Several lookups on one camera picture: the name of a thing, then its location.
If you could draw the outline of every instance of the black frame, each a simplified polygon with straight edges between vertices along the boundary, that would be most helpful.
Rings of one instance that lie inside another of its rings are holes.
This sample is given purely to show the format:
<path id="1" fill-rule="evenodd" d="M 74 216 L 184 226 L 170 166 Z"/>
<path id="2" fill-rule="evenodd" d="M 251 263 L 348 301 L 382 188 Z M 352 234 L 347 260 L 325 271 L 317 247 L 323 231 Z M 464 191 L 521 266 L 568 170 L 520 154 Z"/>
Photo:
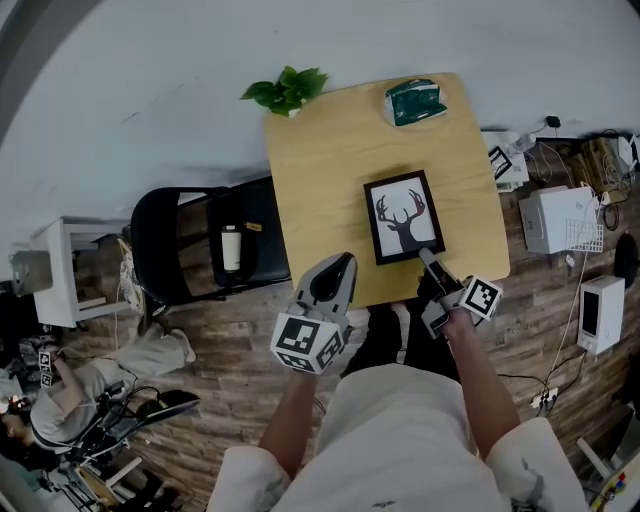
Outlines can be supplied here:
<path id="1" fill-rule="evenodd" d="M 367 201 L 367 213 L 369 214 L 369 224 L 371 226 L 371 237 L 373 238 L 373 250 L 376 254 L 376 264 L 385 265 L 387 263 L 395 263 L 397 261 L 410 260 L 417 258 L 420 249 L 416 251 L 402 252 L 400 254 L 392 254 L 390 256 L 382 255 L 382 248 L 380 247 L 380 235 L 378 233 L 378 223 L 376 221 L 376 213 L 373 205 L 373 199 L 371 199 L 371 189 L 389 185 L 391 183 L 397 183 L 399 181 L 407 181 L 414 178 L 420 179 L 422 190 L 424 191 L 424 199 L 427 203 L 427 210 L 431 216 L 431 223 L 433 224 L 433 232 L 436 235 L 435 240 L 429 240 L 421 242 L 422 247 L 427 247 L 431 252 L 438 253 L 445 250 L 444 239 L 442 238 L 442 231 L 440 231 L 440 222 L 438 221 L 438 215 L 436 214 L 436 207 L 433 203 L 433 197 L 431 196 L 431 189 L 427 182 L 427 177 L 424 174 L 424 170 L 408 172 L 406 174 L 400 174 L 399 176 L 393 176 L 392 178 L 385 178 L 383 180 L 374 181 L 372 183 L 366 183 L 364 185 L 364 195 Z"/>

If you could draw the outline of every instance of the hand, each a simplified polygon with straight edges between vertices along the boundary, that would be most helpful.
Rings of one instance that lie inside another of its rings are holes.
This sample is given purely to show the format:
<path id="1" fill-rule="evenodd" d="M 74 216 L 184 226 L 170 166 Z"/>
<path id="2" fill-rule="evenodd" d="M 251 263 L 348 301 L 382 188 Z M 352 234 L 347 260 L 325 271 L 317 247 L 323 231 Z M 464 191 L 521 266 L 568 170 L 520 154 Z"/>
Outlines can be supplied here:
<path id="1" fill-rule="evenodd" d="M 476 328 L 471 320 L 471 313 L 462 307 L 449 310 L 449 321 L 442 327 L 442 332 L 453 341 L 462 341 L 472 336 Z"/>

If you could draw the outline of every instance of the green leaves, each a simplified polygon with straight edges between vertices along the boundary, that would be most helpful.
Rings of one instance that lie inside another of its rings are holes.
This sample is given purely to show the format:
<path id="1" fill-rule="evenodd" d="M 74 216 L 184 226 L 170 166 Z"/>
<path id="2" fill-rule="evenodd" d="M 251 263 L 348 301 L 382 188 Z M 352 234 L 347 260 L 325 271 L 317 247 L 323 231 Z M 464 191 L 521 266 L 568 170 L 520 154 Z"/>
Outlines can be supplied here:
<path id="1" fill-rule="evenodd" d="M 278 92 L 271 82 L 256 82 L 251 84 L 242 95 L 241 100 L 256 100 L 259 105 L 269 107 L 278 99 Z"/>
<path id="2" fill-rule="evenodd" d="M 319 68 L 306 69 L 298 73 L 291 66 L 285 66 L 275 84 L 251 84 L 240 99 L 255 100 L 274 114 L 289 117 L 289 112 L 301 108 L 305 100 L 320 94 L 328 78 L 329 75 L 320 73 Z"/>
<path id="3" fill-rule="evenodd" d="M 298 73 L 296 77 L 298 90 L 301 92 L 303 98 L 315 98 L 320 94 L 320 91 L 322 91 L 328 78 L 329 75 L 320 73 L 320 68 L 306 69 Z"/>

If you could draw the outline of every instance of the person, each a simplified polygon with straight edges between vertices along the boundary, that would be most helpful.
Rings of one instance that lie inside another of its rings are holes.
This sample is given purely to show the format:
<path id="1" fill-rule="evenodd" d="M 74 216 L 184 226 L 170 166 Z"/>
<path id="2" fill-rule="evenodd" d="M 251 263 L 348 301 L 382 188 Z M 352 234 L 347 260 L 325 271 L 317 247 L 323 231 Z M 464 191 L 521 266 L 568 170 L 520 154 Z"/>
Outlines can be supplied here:
<path id="1" fill-rule="evenodd" d="M 397 314 L 370 308 L 366 340 L 300 472 L 317 378 L 292 373 L 258 446 L 225 452 L 208 510 L 585 510 L 548 421 L 520 422 L 468 311 L 451 311 L 447 343 L 430 339 L 423 307 L 407 303 L 403 365 Z"/>
<path id="2" fill-rule="evenodd" d="M 177 370 L 195 359 L 184 332 L 174 329 L 165 334 L 159 324 L 126 347 L 77 370 L 57 357 L 53 365 L 61 381 L 40 391 L 29 419 L 12 413 L 0 417 L 0 453 L 29 470 L 51 471 L 56 464 L 55 449 L 42 440 L 61 445 L 74 441 L 94 420 L 96 400 L 109 386 L 123 382 L 130 391 L 141 380 Z"/>

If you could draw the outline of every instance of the desk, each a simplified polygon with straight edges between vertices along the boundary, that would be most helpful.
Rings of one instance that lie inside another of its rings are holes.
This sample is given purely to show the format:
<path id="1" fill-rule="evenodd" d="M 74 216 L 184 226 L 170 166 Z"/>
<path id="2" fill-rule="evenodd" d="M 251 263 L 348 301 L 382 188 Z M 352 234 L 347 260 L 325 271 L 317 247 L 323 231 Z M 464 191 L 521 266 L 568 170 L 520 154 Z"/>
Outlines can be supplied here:
<path id="1" fill-rule="evenodd" d="M 356 307 L 414 297 L 419 259 L 377 266 L 363 185 L 424 169 L 456 276 L 501 279 L 509 255 L 500 201 L 482 134 L 460 79 L 426 76 L 446 94 L 446 115 L 397 128 L 384 93 L 408 78 L 323 94 L 293 119 L 269 114 L 266 139 L 294 286 L 323 258 L 358 260 Z"/>

